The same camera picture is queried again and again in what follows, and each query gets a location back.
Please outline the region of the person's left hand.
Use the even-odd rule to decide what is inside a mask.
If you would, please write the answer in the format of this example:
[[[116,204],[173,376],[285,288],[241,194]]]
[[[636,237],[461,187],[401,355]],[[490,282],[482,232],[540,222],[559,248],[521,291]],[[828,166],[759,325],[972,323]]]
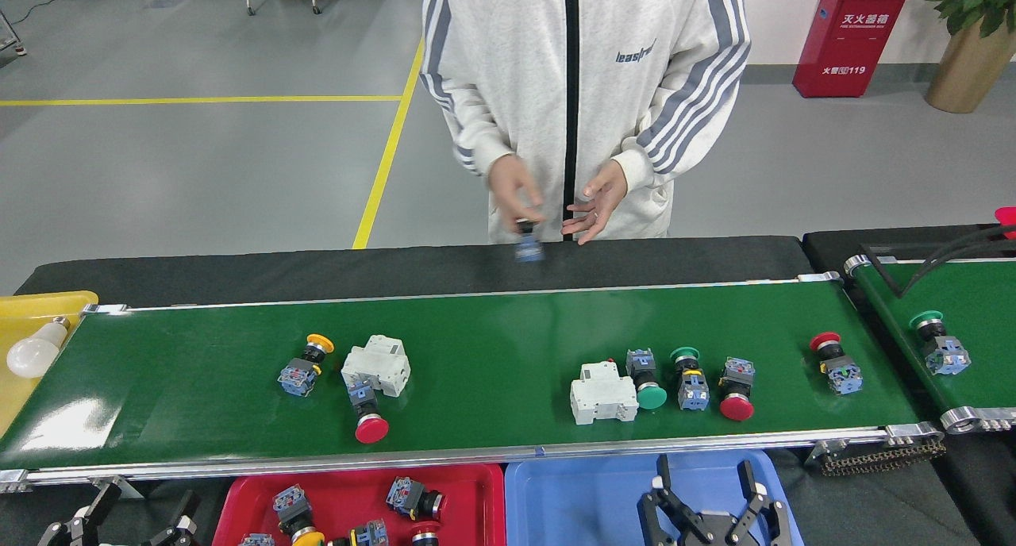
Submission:
[[[567,213],[581,213],[581,217],[564,218],[563,237],[579,236],[578,244],[584,245],[602,234],[607,222],[628,193],[628,182],[623,167],[617,160],[610,160],[599,173],[582,190],[587,199],[578,205],[569,205]]]

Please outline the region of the person's right hand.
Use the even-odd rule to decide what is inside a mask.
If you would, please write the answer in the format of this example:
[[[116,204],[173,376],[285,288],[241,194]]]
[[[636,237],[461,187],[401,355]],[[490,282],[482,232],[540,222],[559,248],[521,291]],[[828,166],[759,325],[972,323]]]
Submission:
[[[504,227],[518,232],[520,220],[543,223],[543,195],[529,169],[515,153],[494,160],[487,171],[487,185],[493,195]]]

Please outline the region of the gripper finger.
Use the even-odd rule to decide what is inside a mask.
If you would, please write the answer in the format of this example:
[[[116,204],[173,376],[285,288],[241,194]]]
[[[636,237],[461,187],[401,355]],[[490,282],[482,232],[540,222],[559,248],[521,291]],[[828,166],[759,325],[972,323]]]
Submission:
[[[198,545],[195,538],[197,532],[194,513],[199,506],[199,497],[194,492],[186,492],[171,515],[167,528],[158,531],[150,539],[152,545]]]
[[[774,499],[767,487],[756,479],[750,460],[742,460],[737,465],[737,473],[746,507],[741,515],[732,520],[729,545],[760,545],[750,533],[760,518],[762,530],[766,532],[765,544],[791,545],[790,518],[785,504]]]
[[[678,538],[664,531],[660,514],[666,517]],[[639,522],[645,545],[710,545],[715,535],[706,527],[705,517],[696,513],[671,489],[671,471],[666,454],[656,459],[656,477],[651,489],[639,499]]]
[[[116,483],[101,483],[91,504],[81,507],[68,521],[56,521],[48,525],[40,536],[39,545],[98,545],[98,529],[104,524],[122,489]]]

